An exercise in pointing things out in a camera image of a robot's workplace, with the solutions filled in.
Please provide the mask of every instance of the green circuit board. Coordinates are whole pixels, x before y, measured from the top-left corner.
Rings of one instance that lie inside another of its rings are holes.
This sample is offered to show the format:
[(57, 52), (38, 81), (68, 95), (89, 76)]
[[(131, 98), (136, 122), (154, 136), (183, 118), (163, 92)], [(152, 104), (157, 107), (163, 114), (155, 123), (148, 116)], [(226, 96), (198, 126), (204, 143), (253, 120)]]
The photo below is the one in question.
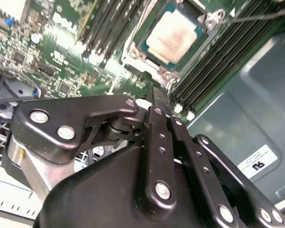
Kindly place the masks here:
[[(81, 56), (84, 47), (78, 40), (78, 34), (85, 19), (93, 22), (100, 0), (31, 0), (28, 15), (24, 23), (8, 27), (5, 19), (0, 17), (0, 66), (11, 67), (28, 75), (38, 86), (46, 89), (54, 98), (77, 97), (105, 94), (126, 94), (133, 98), (143, 97), (152, 86), (160, 87), (149, 74), (131, 72), (120, 62), (126, 35), (107, 62), (104, 69), (99, 67), (101, 59), (91, 55), (87, 62)], [(204, 5), (208, 10), (223, 9), (226, 17), (236, 17), (249, 0), (190, 0)], [(35, 24), (36, 17), (42, 13), (47, 17), (42, 26)], [(227, 26), (220, 28), (211, 43), (205, 47), (193, 61), (182, 59), (183, 65), (193, 65), (205, 54), (219, 38)], [(32, 41), (32, 34), (38, 43)], [(24, 55), (23, 62), (15, 60), (15, 54)], [(50, 66), (55, 74), (47, 76), (34, 67), (34, 63)]]

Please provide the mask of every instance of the ram slot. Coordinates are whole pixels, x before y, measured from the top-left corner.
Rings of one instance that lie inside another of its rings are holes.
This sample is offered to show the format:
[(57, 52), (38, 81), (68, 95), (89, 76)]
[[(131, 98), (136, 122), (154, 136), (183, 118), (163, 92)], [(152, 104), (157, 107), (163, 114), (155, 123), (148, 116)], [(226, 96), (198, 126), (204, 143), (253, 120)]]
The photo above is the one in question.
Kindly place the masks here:
[(101, 34), (103, 33), (104, 29), (108, 29), (110, 25), (110, 21), (112, 16), (116, 13), (117, 6), (119, 4), (119, 0), (113, 1), (112, 6), (110, 6), (110, 9), (107, 10), (107, 13), (104, 15), (101, 25), (99, 26), (96, 33), (94, 33), (94, 37), (91, 40), (88, 40), (88, 46), (90, 49), (95, 49), (95, 47), (99, 43), (99, 39), (101, 37)]
[(112, 54), (114, 53), (114, 51), (116, 50), (117, 45), (119, 44), (120, 40), (125, 38), (127, 32), (128, 32), (128, 28), (131, 25), (131, 23), (133, 22), (133, 20), (135, 19), (135, 16), (139, 16), (137, 14), (140, 6), (141, 6), (141, 2), (139, 2), (139, 4), (134, 4), (134, 6), (128, 11), (127, 20), (124, 20), (125, 23), (121, 24), (120, 27), (122, 28), (118, 28), (119, 34), (116, 36), (118, 38), (116, 39), (112, 39), (109, 41), (108, 43), (108, 48), (106, 49), (105, 53), (104, 53), (104, 61), (103, 62), (107, 62), (107, 60), (112, 56)]
[(103, 23), (103, 26), (100, 28), (97, 36), (95, 38), (95, 46), (94, 49), (99, 49), (102, 46), (103, 41), (106, 37), (110, 36), (110, 31), (112, 31), (113, 27), (118, 26), (121, 22), (121, 18), (123, 16), (123, 10), (125, 7), (129, 7), (131, 1), (128, 0), (120, 0), (116, 9), (111, 12), (111, 15), (108, 16), (106, 21)]
[(133, 4), (136, 2), (135, 1), (128, 1), (128, 0), (122, 0), (120, 2), (120, 5), (118, 6), (118, 10), (114, 14), (114, 16), (111, 18), (109, 25), (106, 28), (103, 29), (103, 32), (101, 34), (101, 37), (99, 39), (98, 45), (95, 47), (96, 52), (101, 54), (105, 51), (107, 44), (110, 39), (118, 39), (119, 35), (119, 30), (122, 29), (122, 27), (125, 24), (125, 20), (128, 20), (129, 16), (127, 15), (127, 11), (133, 7)]
[(85, 38), (83, 40), (83, 43), (89, 44), (95, 38), (98, 30), (102, 26), (104, 19), (106, 18), (106, 15), (112, 9), (114, 3), (115, 1), (113, 0), (103, 0), (101, 2), (99, 11), (93, 20), (92, 26), (89, 30), (86, 31), (86, 34), (84, 35)]

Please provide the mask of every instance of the white label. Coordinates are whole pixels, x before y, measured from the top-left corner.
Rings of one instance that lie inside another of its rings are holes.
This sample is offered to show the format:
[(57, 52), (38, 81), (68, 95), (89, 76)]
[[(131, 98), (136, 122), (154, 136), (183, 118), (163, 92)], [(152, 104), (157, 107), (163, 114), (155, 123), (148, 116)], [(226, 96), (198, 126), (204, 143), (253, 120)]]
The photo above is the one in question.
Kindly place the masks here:
[(264, 145), (242, 161), (237, 167), (250, 179), (276, 160), (277, 156), (275, 153), (273, 153), (269, 146)]

